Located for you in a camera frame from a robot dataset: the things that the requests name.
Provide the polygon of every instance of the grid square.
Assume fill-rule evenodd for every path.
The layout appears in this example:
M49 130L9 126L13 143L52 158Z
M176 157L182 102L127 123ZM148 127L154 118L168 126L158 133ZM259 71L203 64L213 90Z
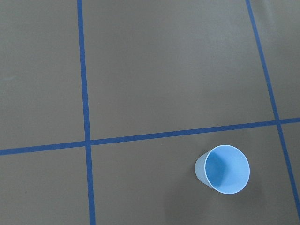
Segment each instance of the grid square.
M1 224L89 224L84 148L0 157Z
M299 123L286 124L282 126L282 129L285 135L285 143L290 156L296 187L299 194L300 191L300 162L299 162L300 124Z
M250 163L244 190L224 195L202 184L195 162L220 144ZM275 126L92 147L96 221L115 225L298 224Z
M252 1L280 118L300 117L300 1Z
M83 3L92 139L273 120L243 1Z
M0 149L84 140L75 1L1 1Z

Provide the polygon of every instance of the blue line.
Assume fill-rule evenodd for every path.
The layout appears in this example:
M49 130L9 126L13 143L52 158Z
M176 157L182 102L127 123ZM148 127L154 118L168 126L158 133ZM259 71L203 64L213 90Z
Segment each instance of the blue line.
M211 133L211 132L217 132L217 131L257 128L257 127L272 126L272 125L276 125L276 124L277 124L277 122L275 120L272 120L272 121L264 121L264 122L228 125L228 126L221 126L221 127L206 127L206 128L199 128L199 129L170 131L170 132L162 132L162 133L154 133L154 134L146 134L146 135L134 135L134 136L125 136L125 137L106 138L106 139L92 140L91 145L132 142L132 141L148 140L148 139L156 139L156 138L164 138L164 137Z
M268 91L269 91L270 101L271 101L271 104L272 104L274 118L275 118L275 121L277 123L279 139L280 139L281 147L282 147L283 154L284 154L284 157L285 157L285 163L286 163L286 167L287 167L288 174L289 174L289 177L290 177L292 192L293 192L293 196L294 196L294 200L295 200L295 204L296 204L296 208L297 208L297 212L298 212L298 218L299 218L299 221L300 221L300 203L299 203L298 191L297 191L297 187L296 187L296 184L295 184L292 165L291 165L289 154L288 154L288 151L287 151L287 148L286 148L284 134L283 134L283 131L282 131L282 128L281 128L281 123L280 123L281 120L279 119L279 114L278 114L278 110L277 110L277 107L276 107L274 93L273 93L273 89L272 89L272 85L271 85L271 80L270 80L267 64L266 64L266 61L265 61L265 57L264 57L264 54L263 54L262 44L261 44L261 41L259 39L258 30L257 30L257 26L256 26L256 23L255 23L255 19L254 19L254 15L253 15L250 0L246 0L246 5L247 5L248 12L249 12L249 17L250 17L250 21L251 21L251 24L252 24L252 28L253 28L253 32L254 32L257 48L258 48L258 52L259 52L259 55L260 55L260 58L261 58L261 63L262 63L262 68L263 68L265 80L266 80L266 83L267 83L267 86L268 86Z
M85 137L85 156L86 156L86 173L89 196L89 215L90 225L96 225L95 203L94 203L94 185L93 185L93 166L92 153L90 146L90 114L88 100L88 85L86 78L85 50L84 50L84 30L83 30L83 5L82 0L77 0L78 10L78 32L79 32L79 51L80 51L80 68L82 84L82 105L84 120L84 137Z
M30 147L23 147L23 148L0 150L0 156L27 153L27 152L68 149L68 148L84 147L84 146L85 146L85 142L69 142L69 143L61 143L61 144L30 146Z
M284 120L280 120L281 124L287 124L287 123L299 123L300 122L300 118L292 118L292 119L284 119Z

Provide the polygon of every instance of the cup rim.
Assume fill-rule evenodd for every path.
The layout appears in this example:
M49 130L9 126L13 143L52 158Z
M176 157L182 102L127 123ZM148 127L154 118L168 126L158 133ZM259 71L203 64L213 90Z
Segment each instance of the cup rim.
M212 185L212 183L210 182L210 180L209 180L209 178L207 177L207 174L206 174L206 161L207 161L207 159L208 159L208 156L209 156L215 149L220 148L220 147L223 147L223 146L227 146L227 147L233 148L233 149L237 150L239 153L241 153L241 155L245 158L245 160L246 160L246 162L247 162L247 165L248 165L248 178L247 178L245 184L244 184L243 186L241 186L241 188L239 188L239 189L237 189L236 191L233 191L233 192L224 192L224 191L221 191L221 190L217 189L215 186ZM228 195L231 195L231 194L238 193L239 191L241 191L241 190L247 185L247 183L248 183L248 181L249 181L249 178L250 178L250 165L249 165L249 162L248 162L246 156L244 155L244 153L243 153L241 150L239 150L238 148L236 148L236 147L234 147L234 146L232 146L232 145L222 144L222 145L219 145L219 146L213 148L213 149L210 150L209 153L207 154L207 156L206 156L206 158L205 158L205 161L204 161L204 174L205 174L206 180L208 181L208 183L210 184L210 186L211 186L213 189L215 189L216 191L218 191L218 192L220 192L220 193L222 193L222 194L228 194Z

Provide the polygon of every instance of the cup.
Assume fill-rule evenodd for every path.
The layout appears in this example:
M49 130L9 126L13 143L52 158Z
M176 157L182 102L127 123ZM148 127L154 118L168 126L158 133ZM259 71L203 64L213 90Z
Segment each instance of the cup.
M248 183L250 167L246 156L231 145L219 145L199 157L197 178L223 194L235 194Z

